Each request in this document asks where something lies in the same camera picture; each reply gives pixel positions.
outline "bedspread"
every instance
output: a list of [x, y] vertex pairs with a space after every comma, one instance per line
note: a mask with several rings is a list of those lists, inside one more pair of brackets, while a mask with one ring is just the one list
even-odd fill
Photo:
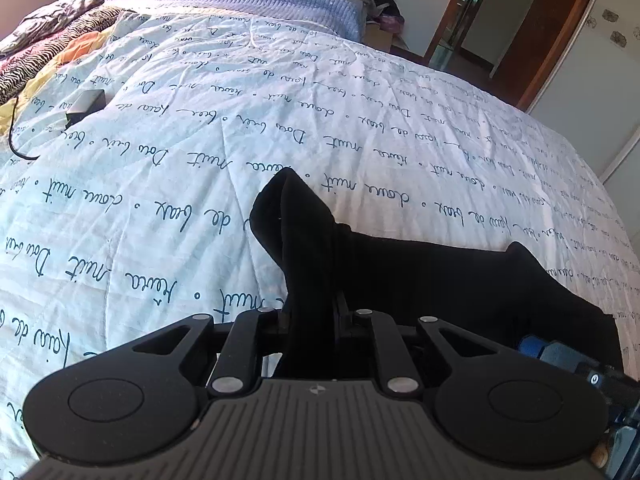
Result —
[[186, 9], [219, 9], [228, 12], [269, 16], [292, 22], [296, 20], [307, 28], [332, 32], [348, 40], [359, 41], [363, 34], [360, 11], [347, 0], [105, 0], [109, 5], [121, 6], [137, 12], [177, 7]]
[[[96, 88], [106, 108], [65, 130]], [[44, 375], [282, 303], [248, 218], [285, 166], [357, 232], [521, 242], [616, 316], [638, 375], [640, 268], [604, 188], [561, 136], [453, 76], [271, 18], [126, 12], [33, 97], [15, 144], [40, 158], [0, 153], [3, 480], [35, 459], [20, 408]]]

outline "blue blanket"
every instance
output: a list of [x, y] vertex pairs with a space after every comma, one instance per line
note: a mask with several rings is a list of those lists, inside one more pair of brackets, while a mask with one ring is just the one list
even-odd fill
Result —
[[[106, 0], [125, 6], [127, 0]], [[347, 0], [147, 0], [150, 6], [221, 7], [223, 9], [321, 25], [338, 36], [360, 41], [364, 33], [356, 6]]]

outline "round pad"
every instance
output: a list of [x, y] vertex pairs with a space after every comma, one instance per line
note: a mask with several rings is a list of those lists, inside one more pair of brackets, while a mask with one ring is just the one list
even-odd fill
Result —
[[508, 381], [489, 392], [498, 415], [519, 422], [542, 422], [562, 409], [562, 397], [551, 387], [533, 381]]
[[434, 410], [463, 447], [520, 467], [578, 460], [607, 425], [604, 398], [584, 379], [534, 359], [495, 355], [459, 363]]
[[113, 422], [132, 415], [145, 400], [134, 383], [121, 379], [98, 379], [78, 386], [69, 397], [69, 407], [91, 422]]

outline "black cable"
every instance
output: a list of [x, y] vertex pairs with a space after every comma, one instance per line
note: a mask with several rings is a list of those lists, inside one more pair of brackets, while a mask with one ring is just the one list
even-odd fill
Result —
[[18, 107], [18, 96], [15, 97], [14, 111], [11, 113], [11, 125], [9, 126], [9, 135], [8, 135], [9, 149], [11, 149], [11, 151], [14, 152], [15, 156], [19, 156], [20, 158], [23, 158], [24, 160], [38, 160], [38, 156], [39, 155], [38, 156], [23, 155], [23, 154], [19, 153], [14, 148], [14, 143], [11, 140], [11, 136], [12, 136], [12, 133], [14, 132], [15, 109], [17, 107]]

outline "black pants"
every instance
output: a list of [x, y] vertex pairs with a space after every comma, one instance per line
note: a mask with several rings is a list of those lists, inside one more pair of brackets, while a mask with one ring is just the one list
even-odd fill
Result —
[[337, 290], [350, 310], [386, 312], [398, 324], [436, 316], [510, 348], [533, 334], [622, 370], [613, 317], [556, 282], [517, 242], [498, 252], [354, 233], [290, 168], [260, 192], [250, 224], [289, 291], [280, 374], [330, 377]]

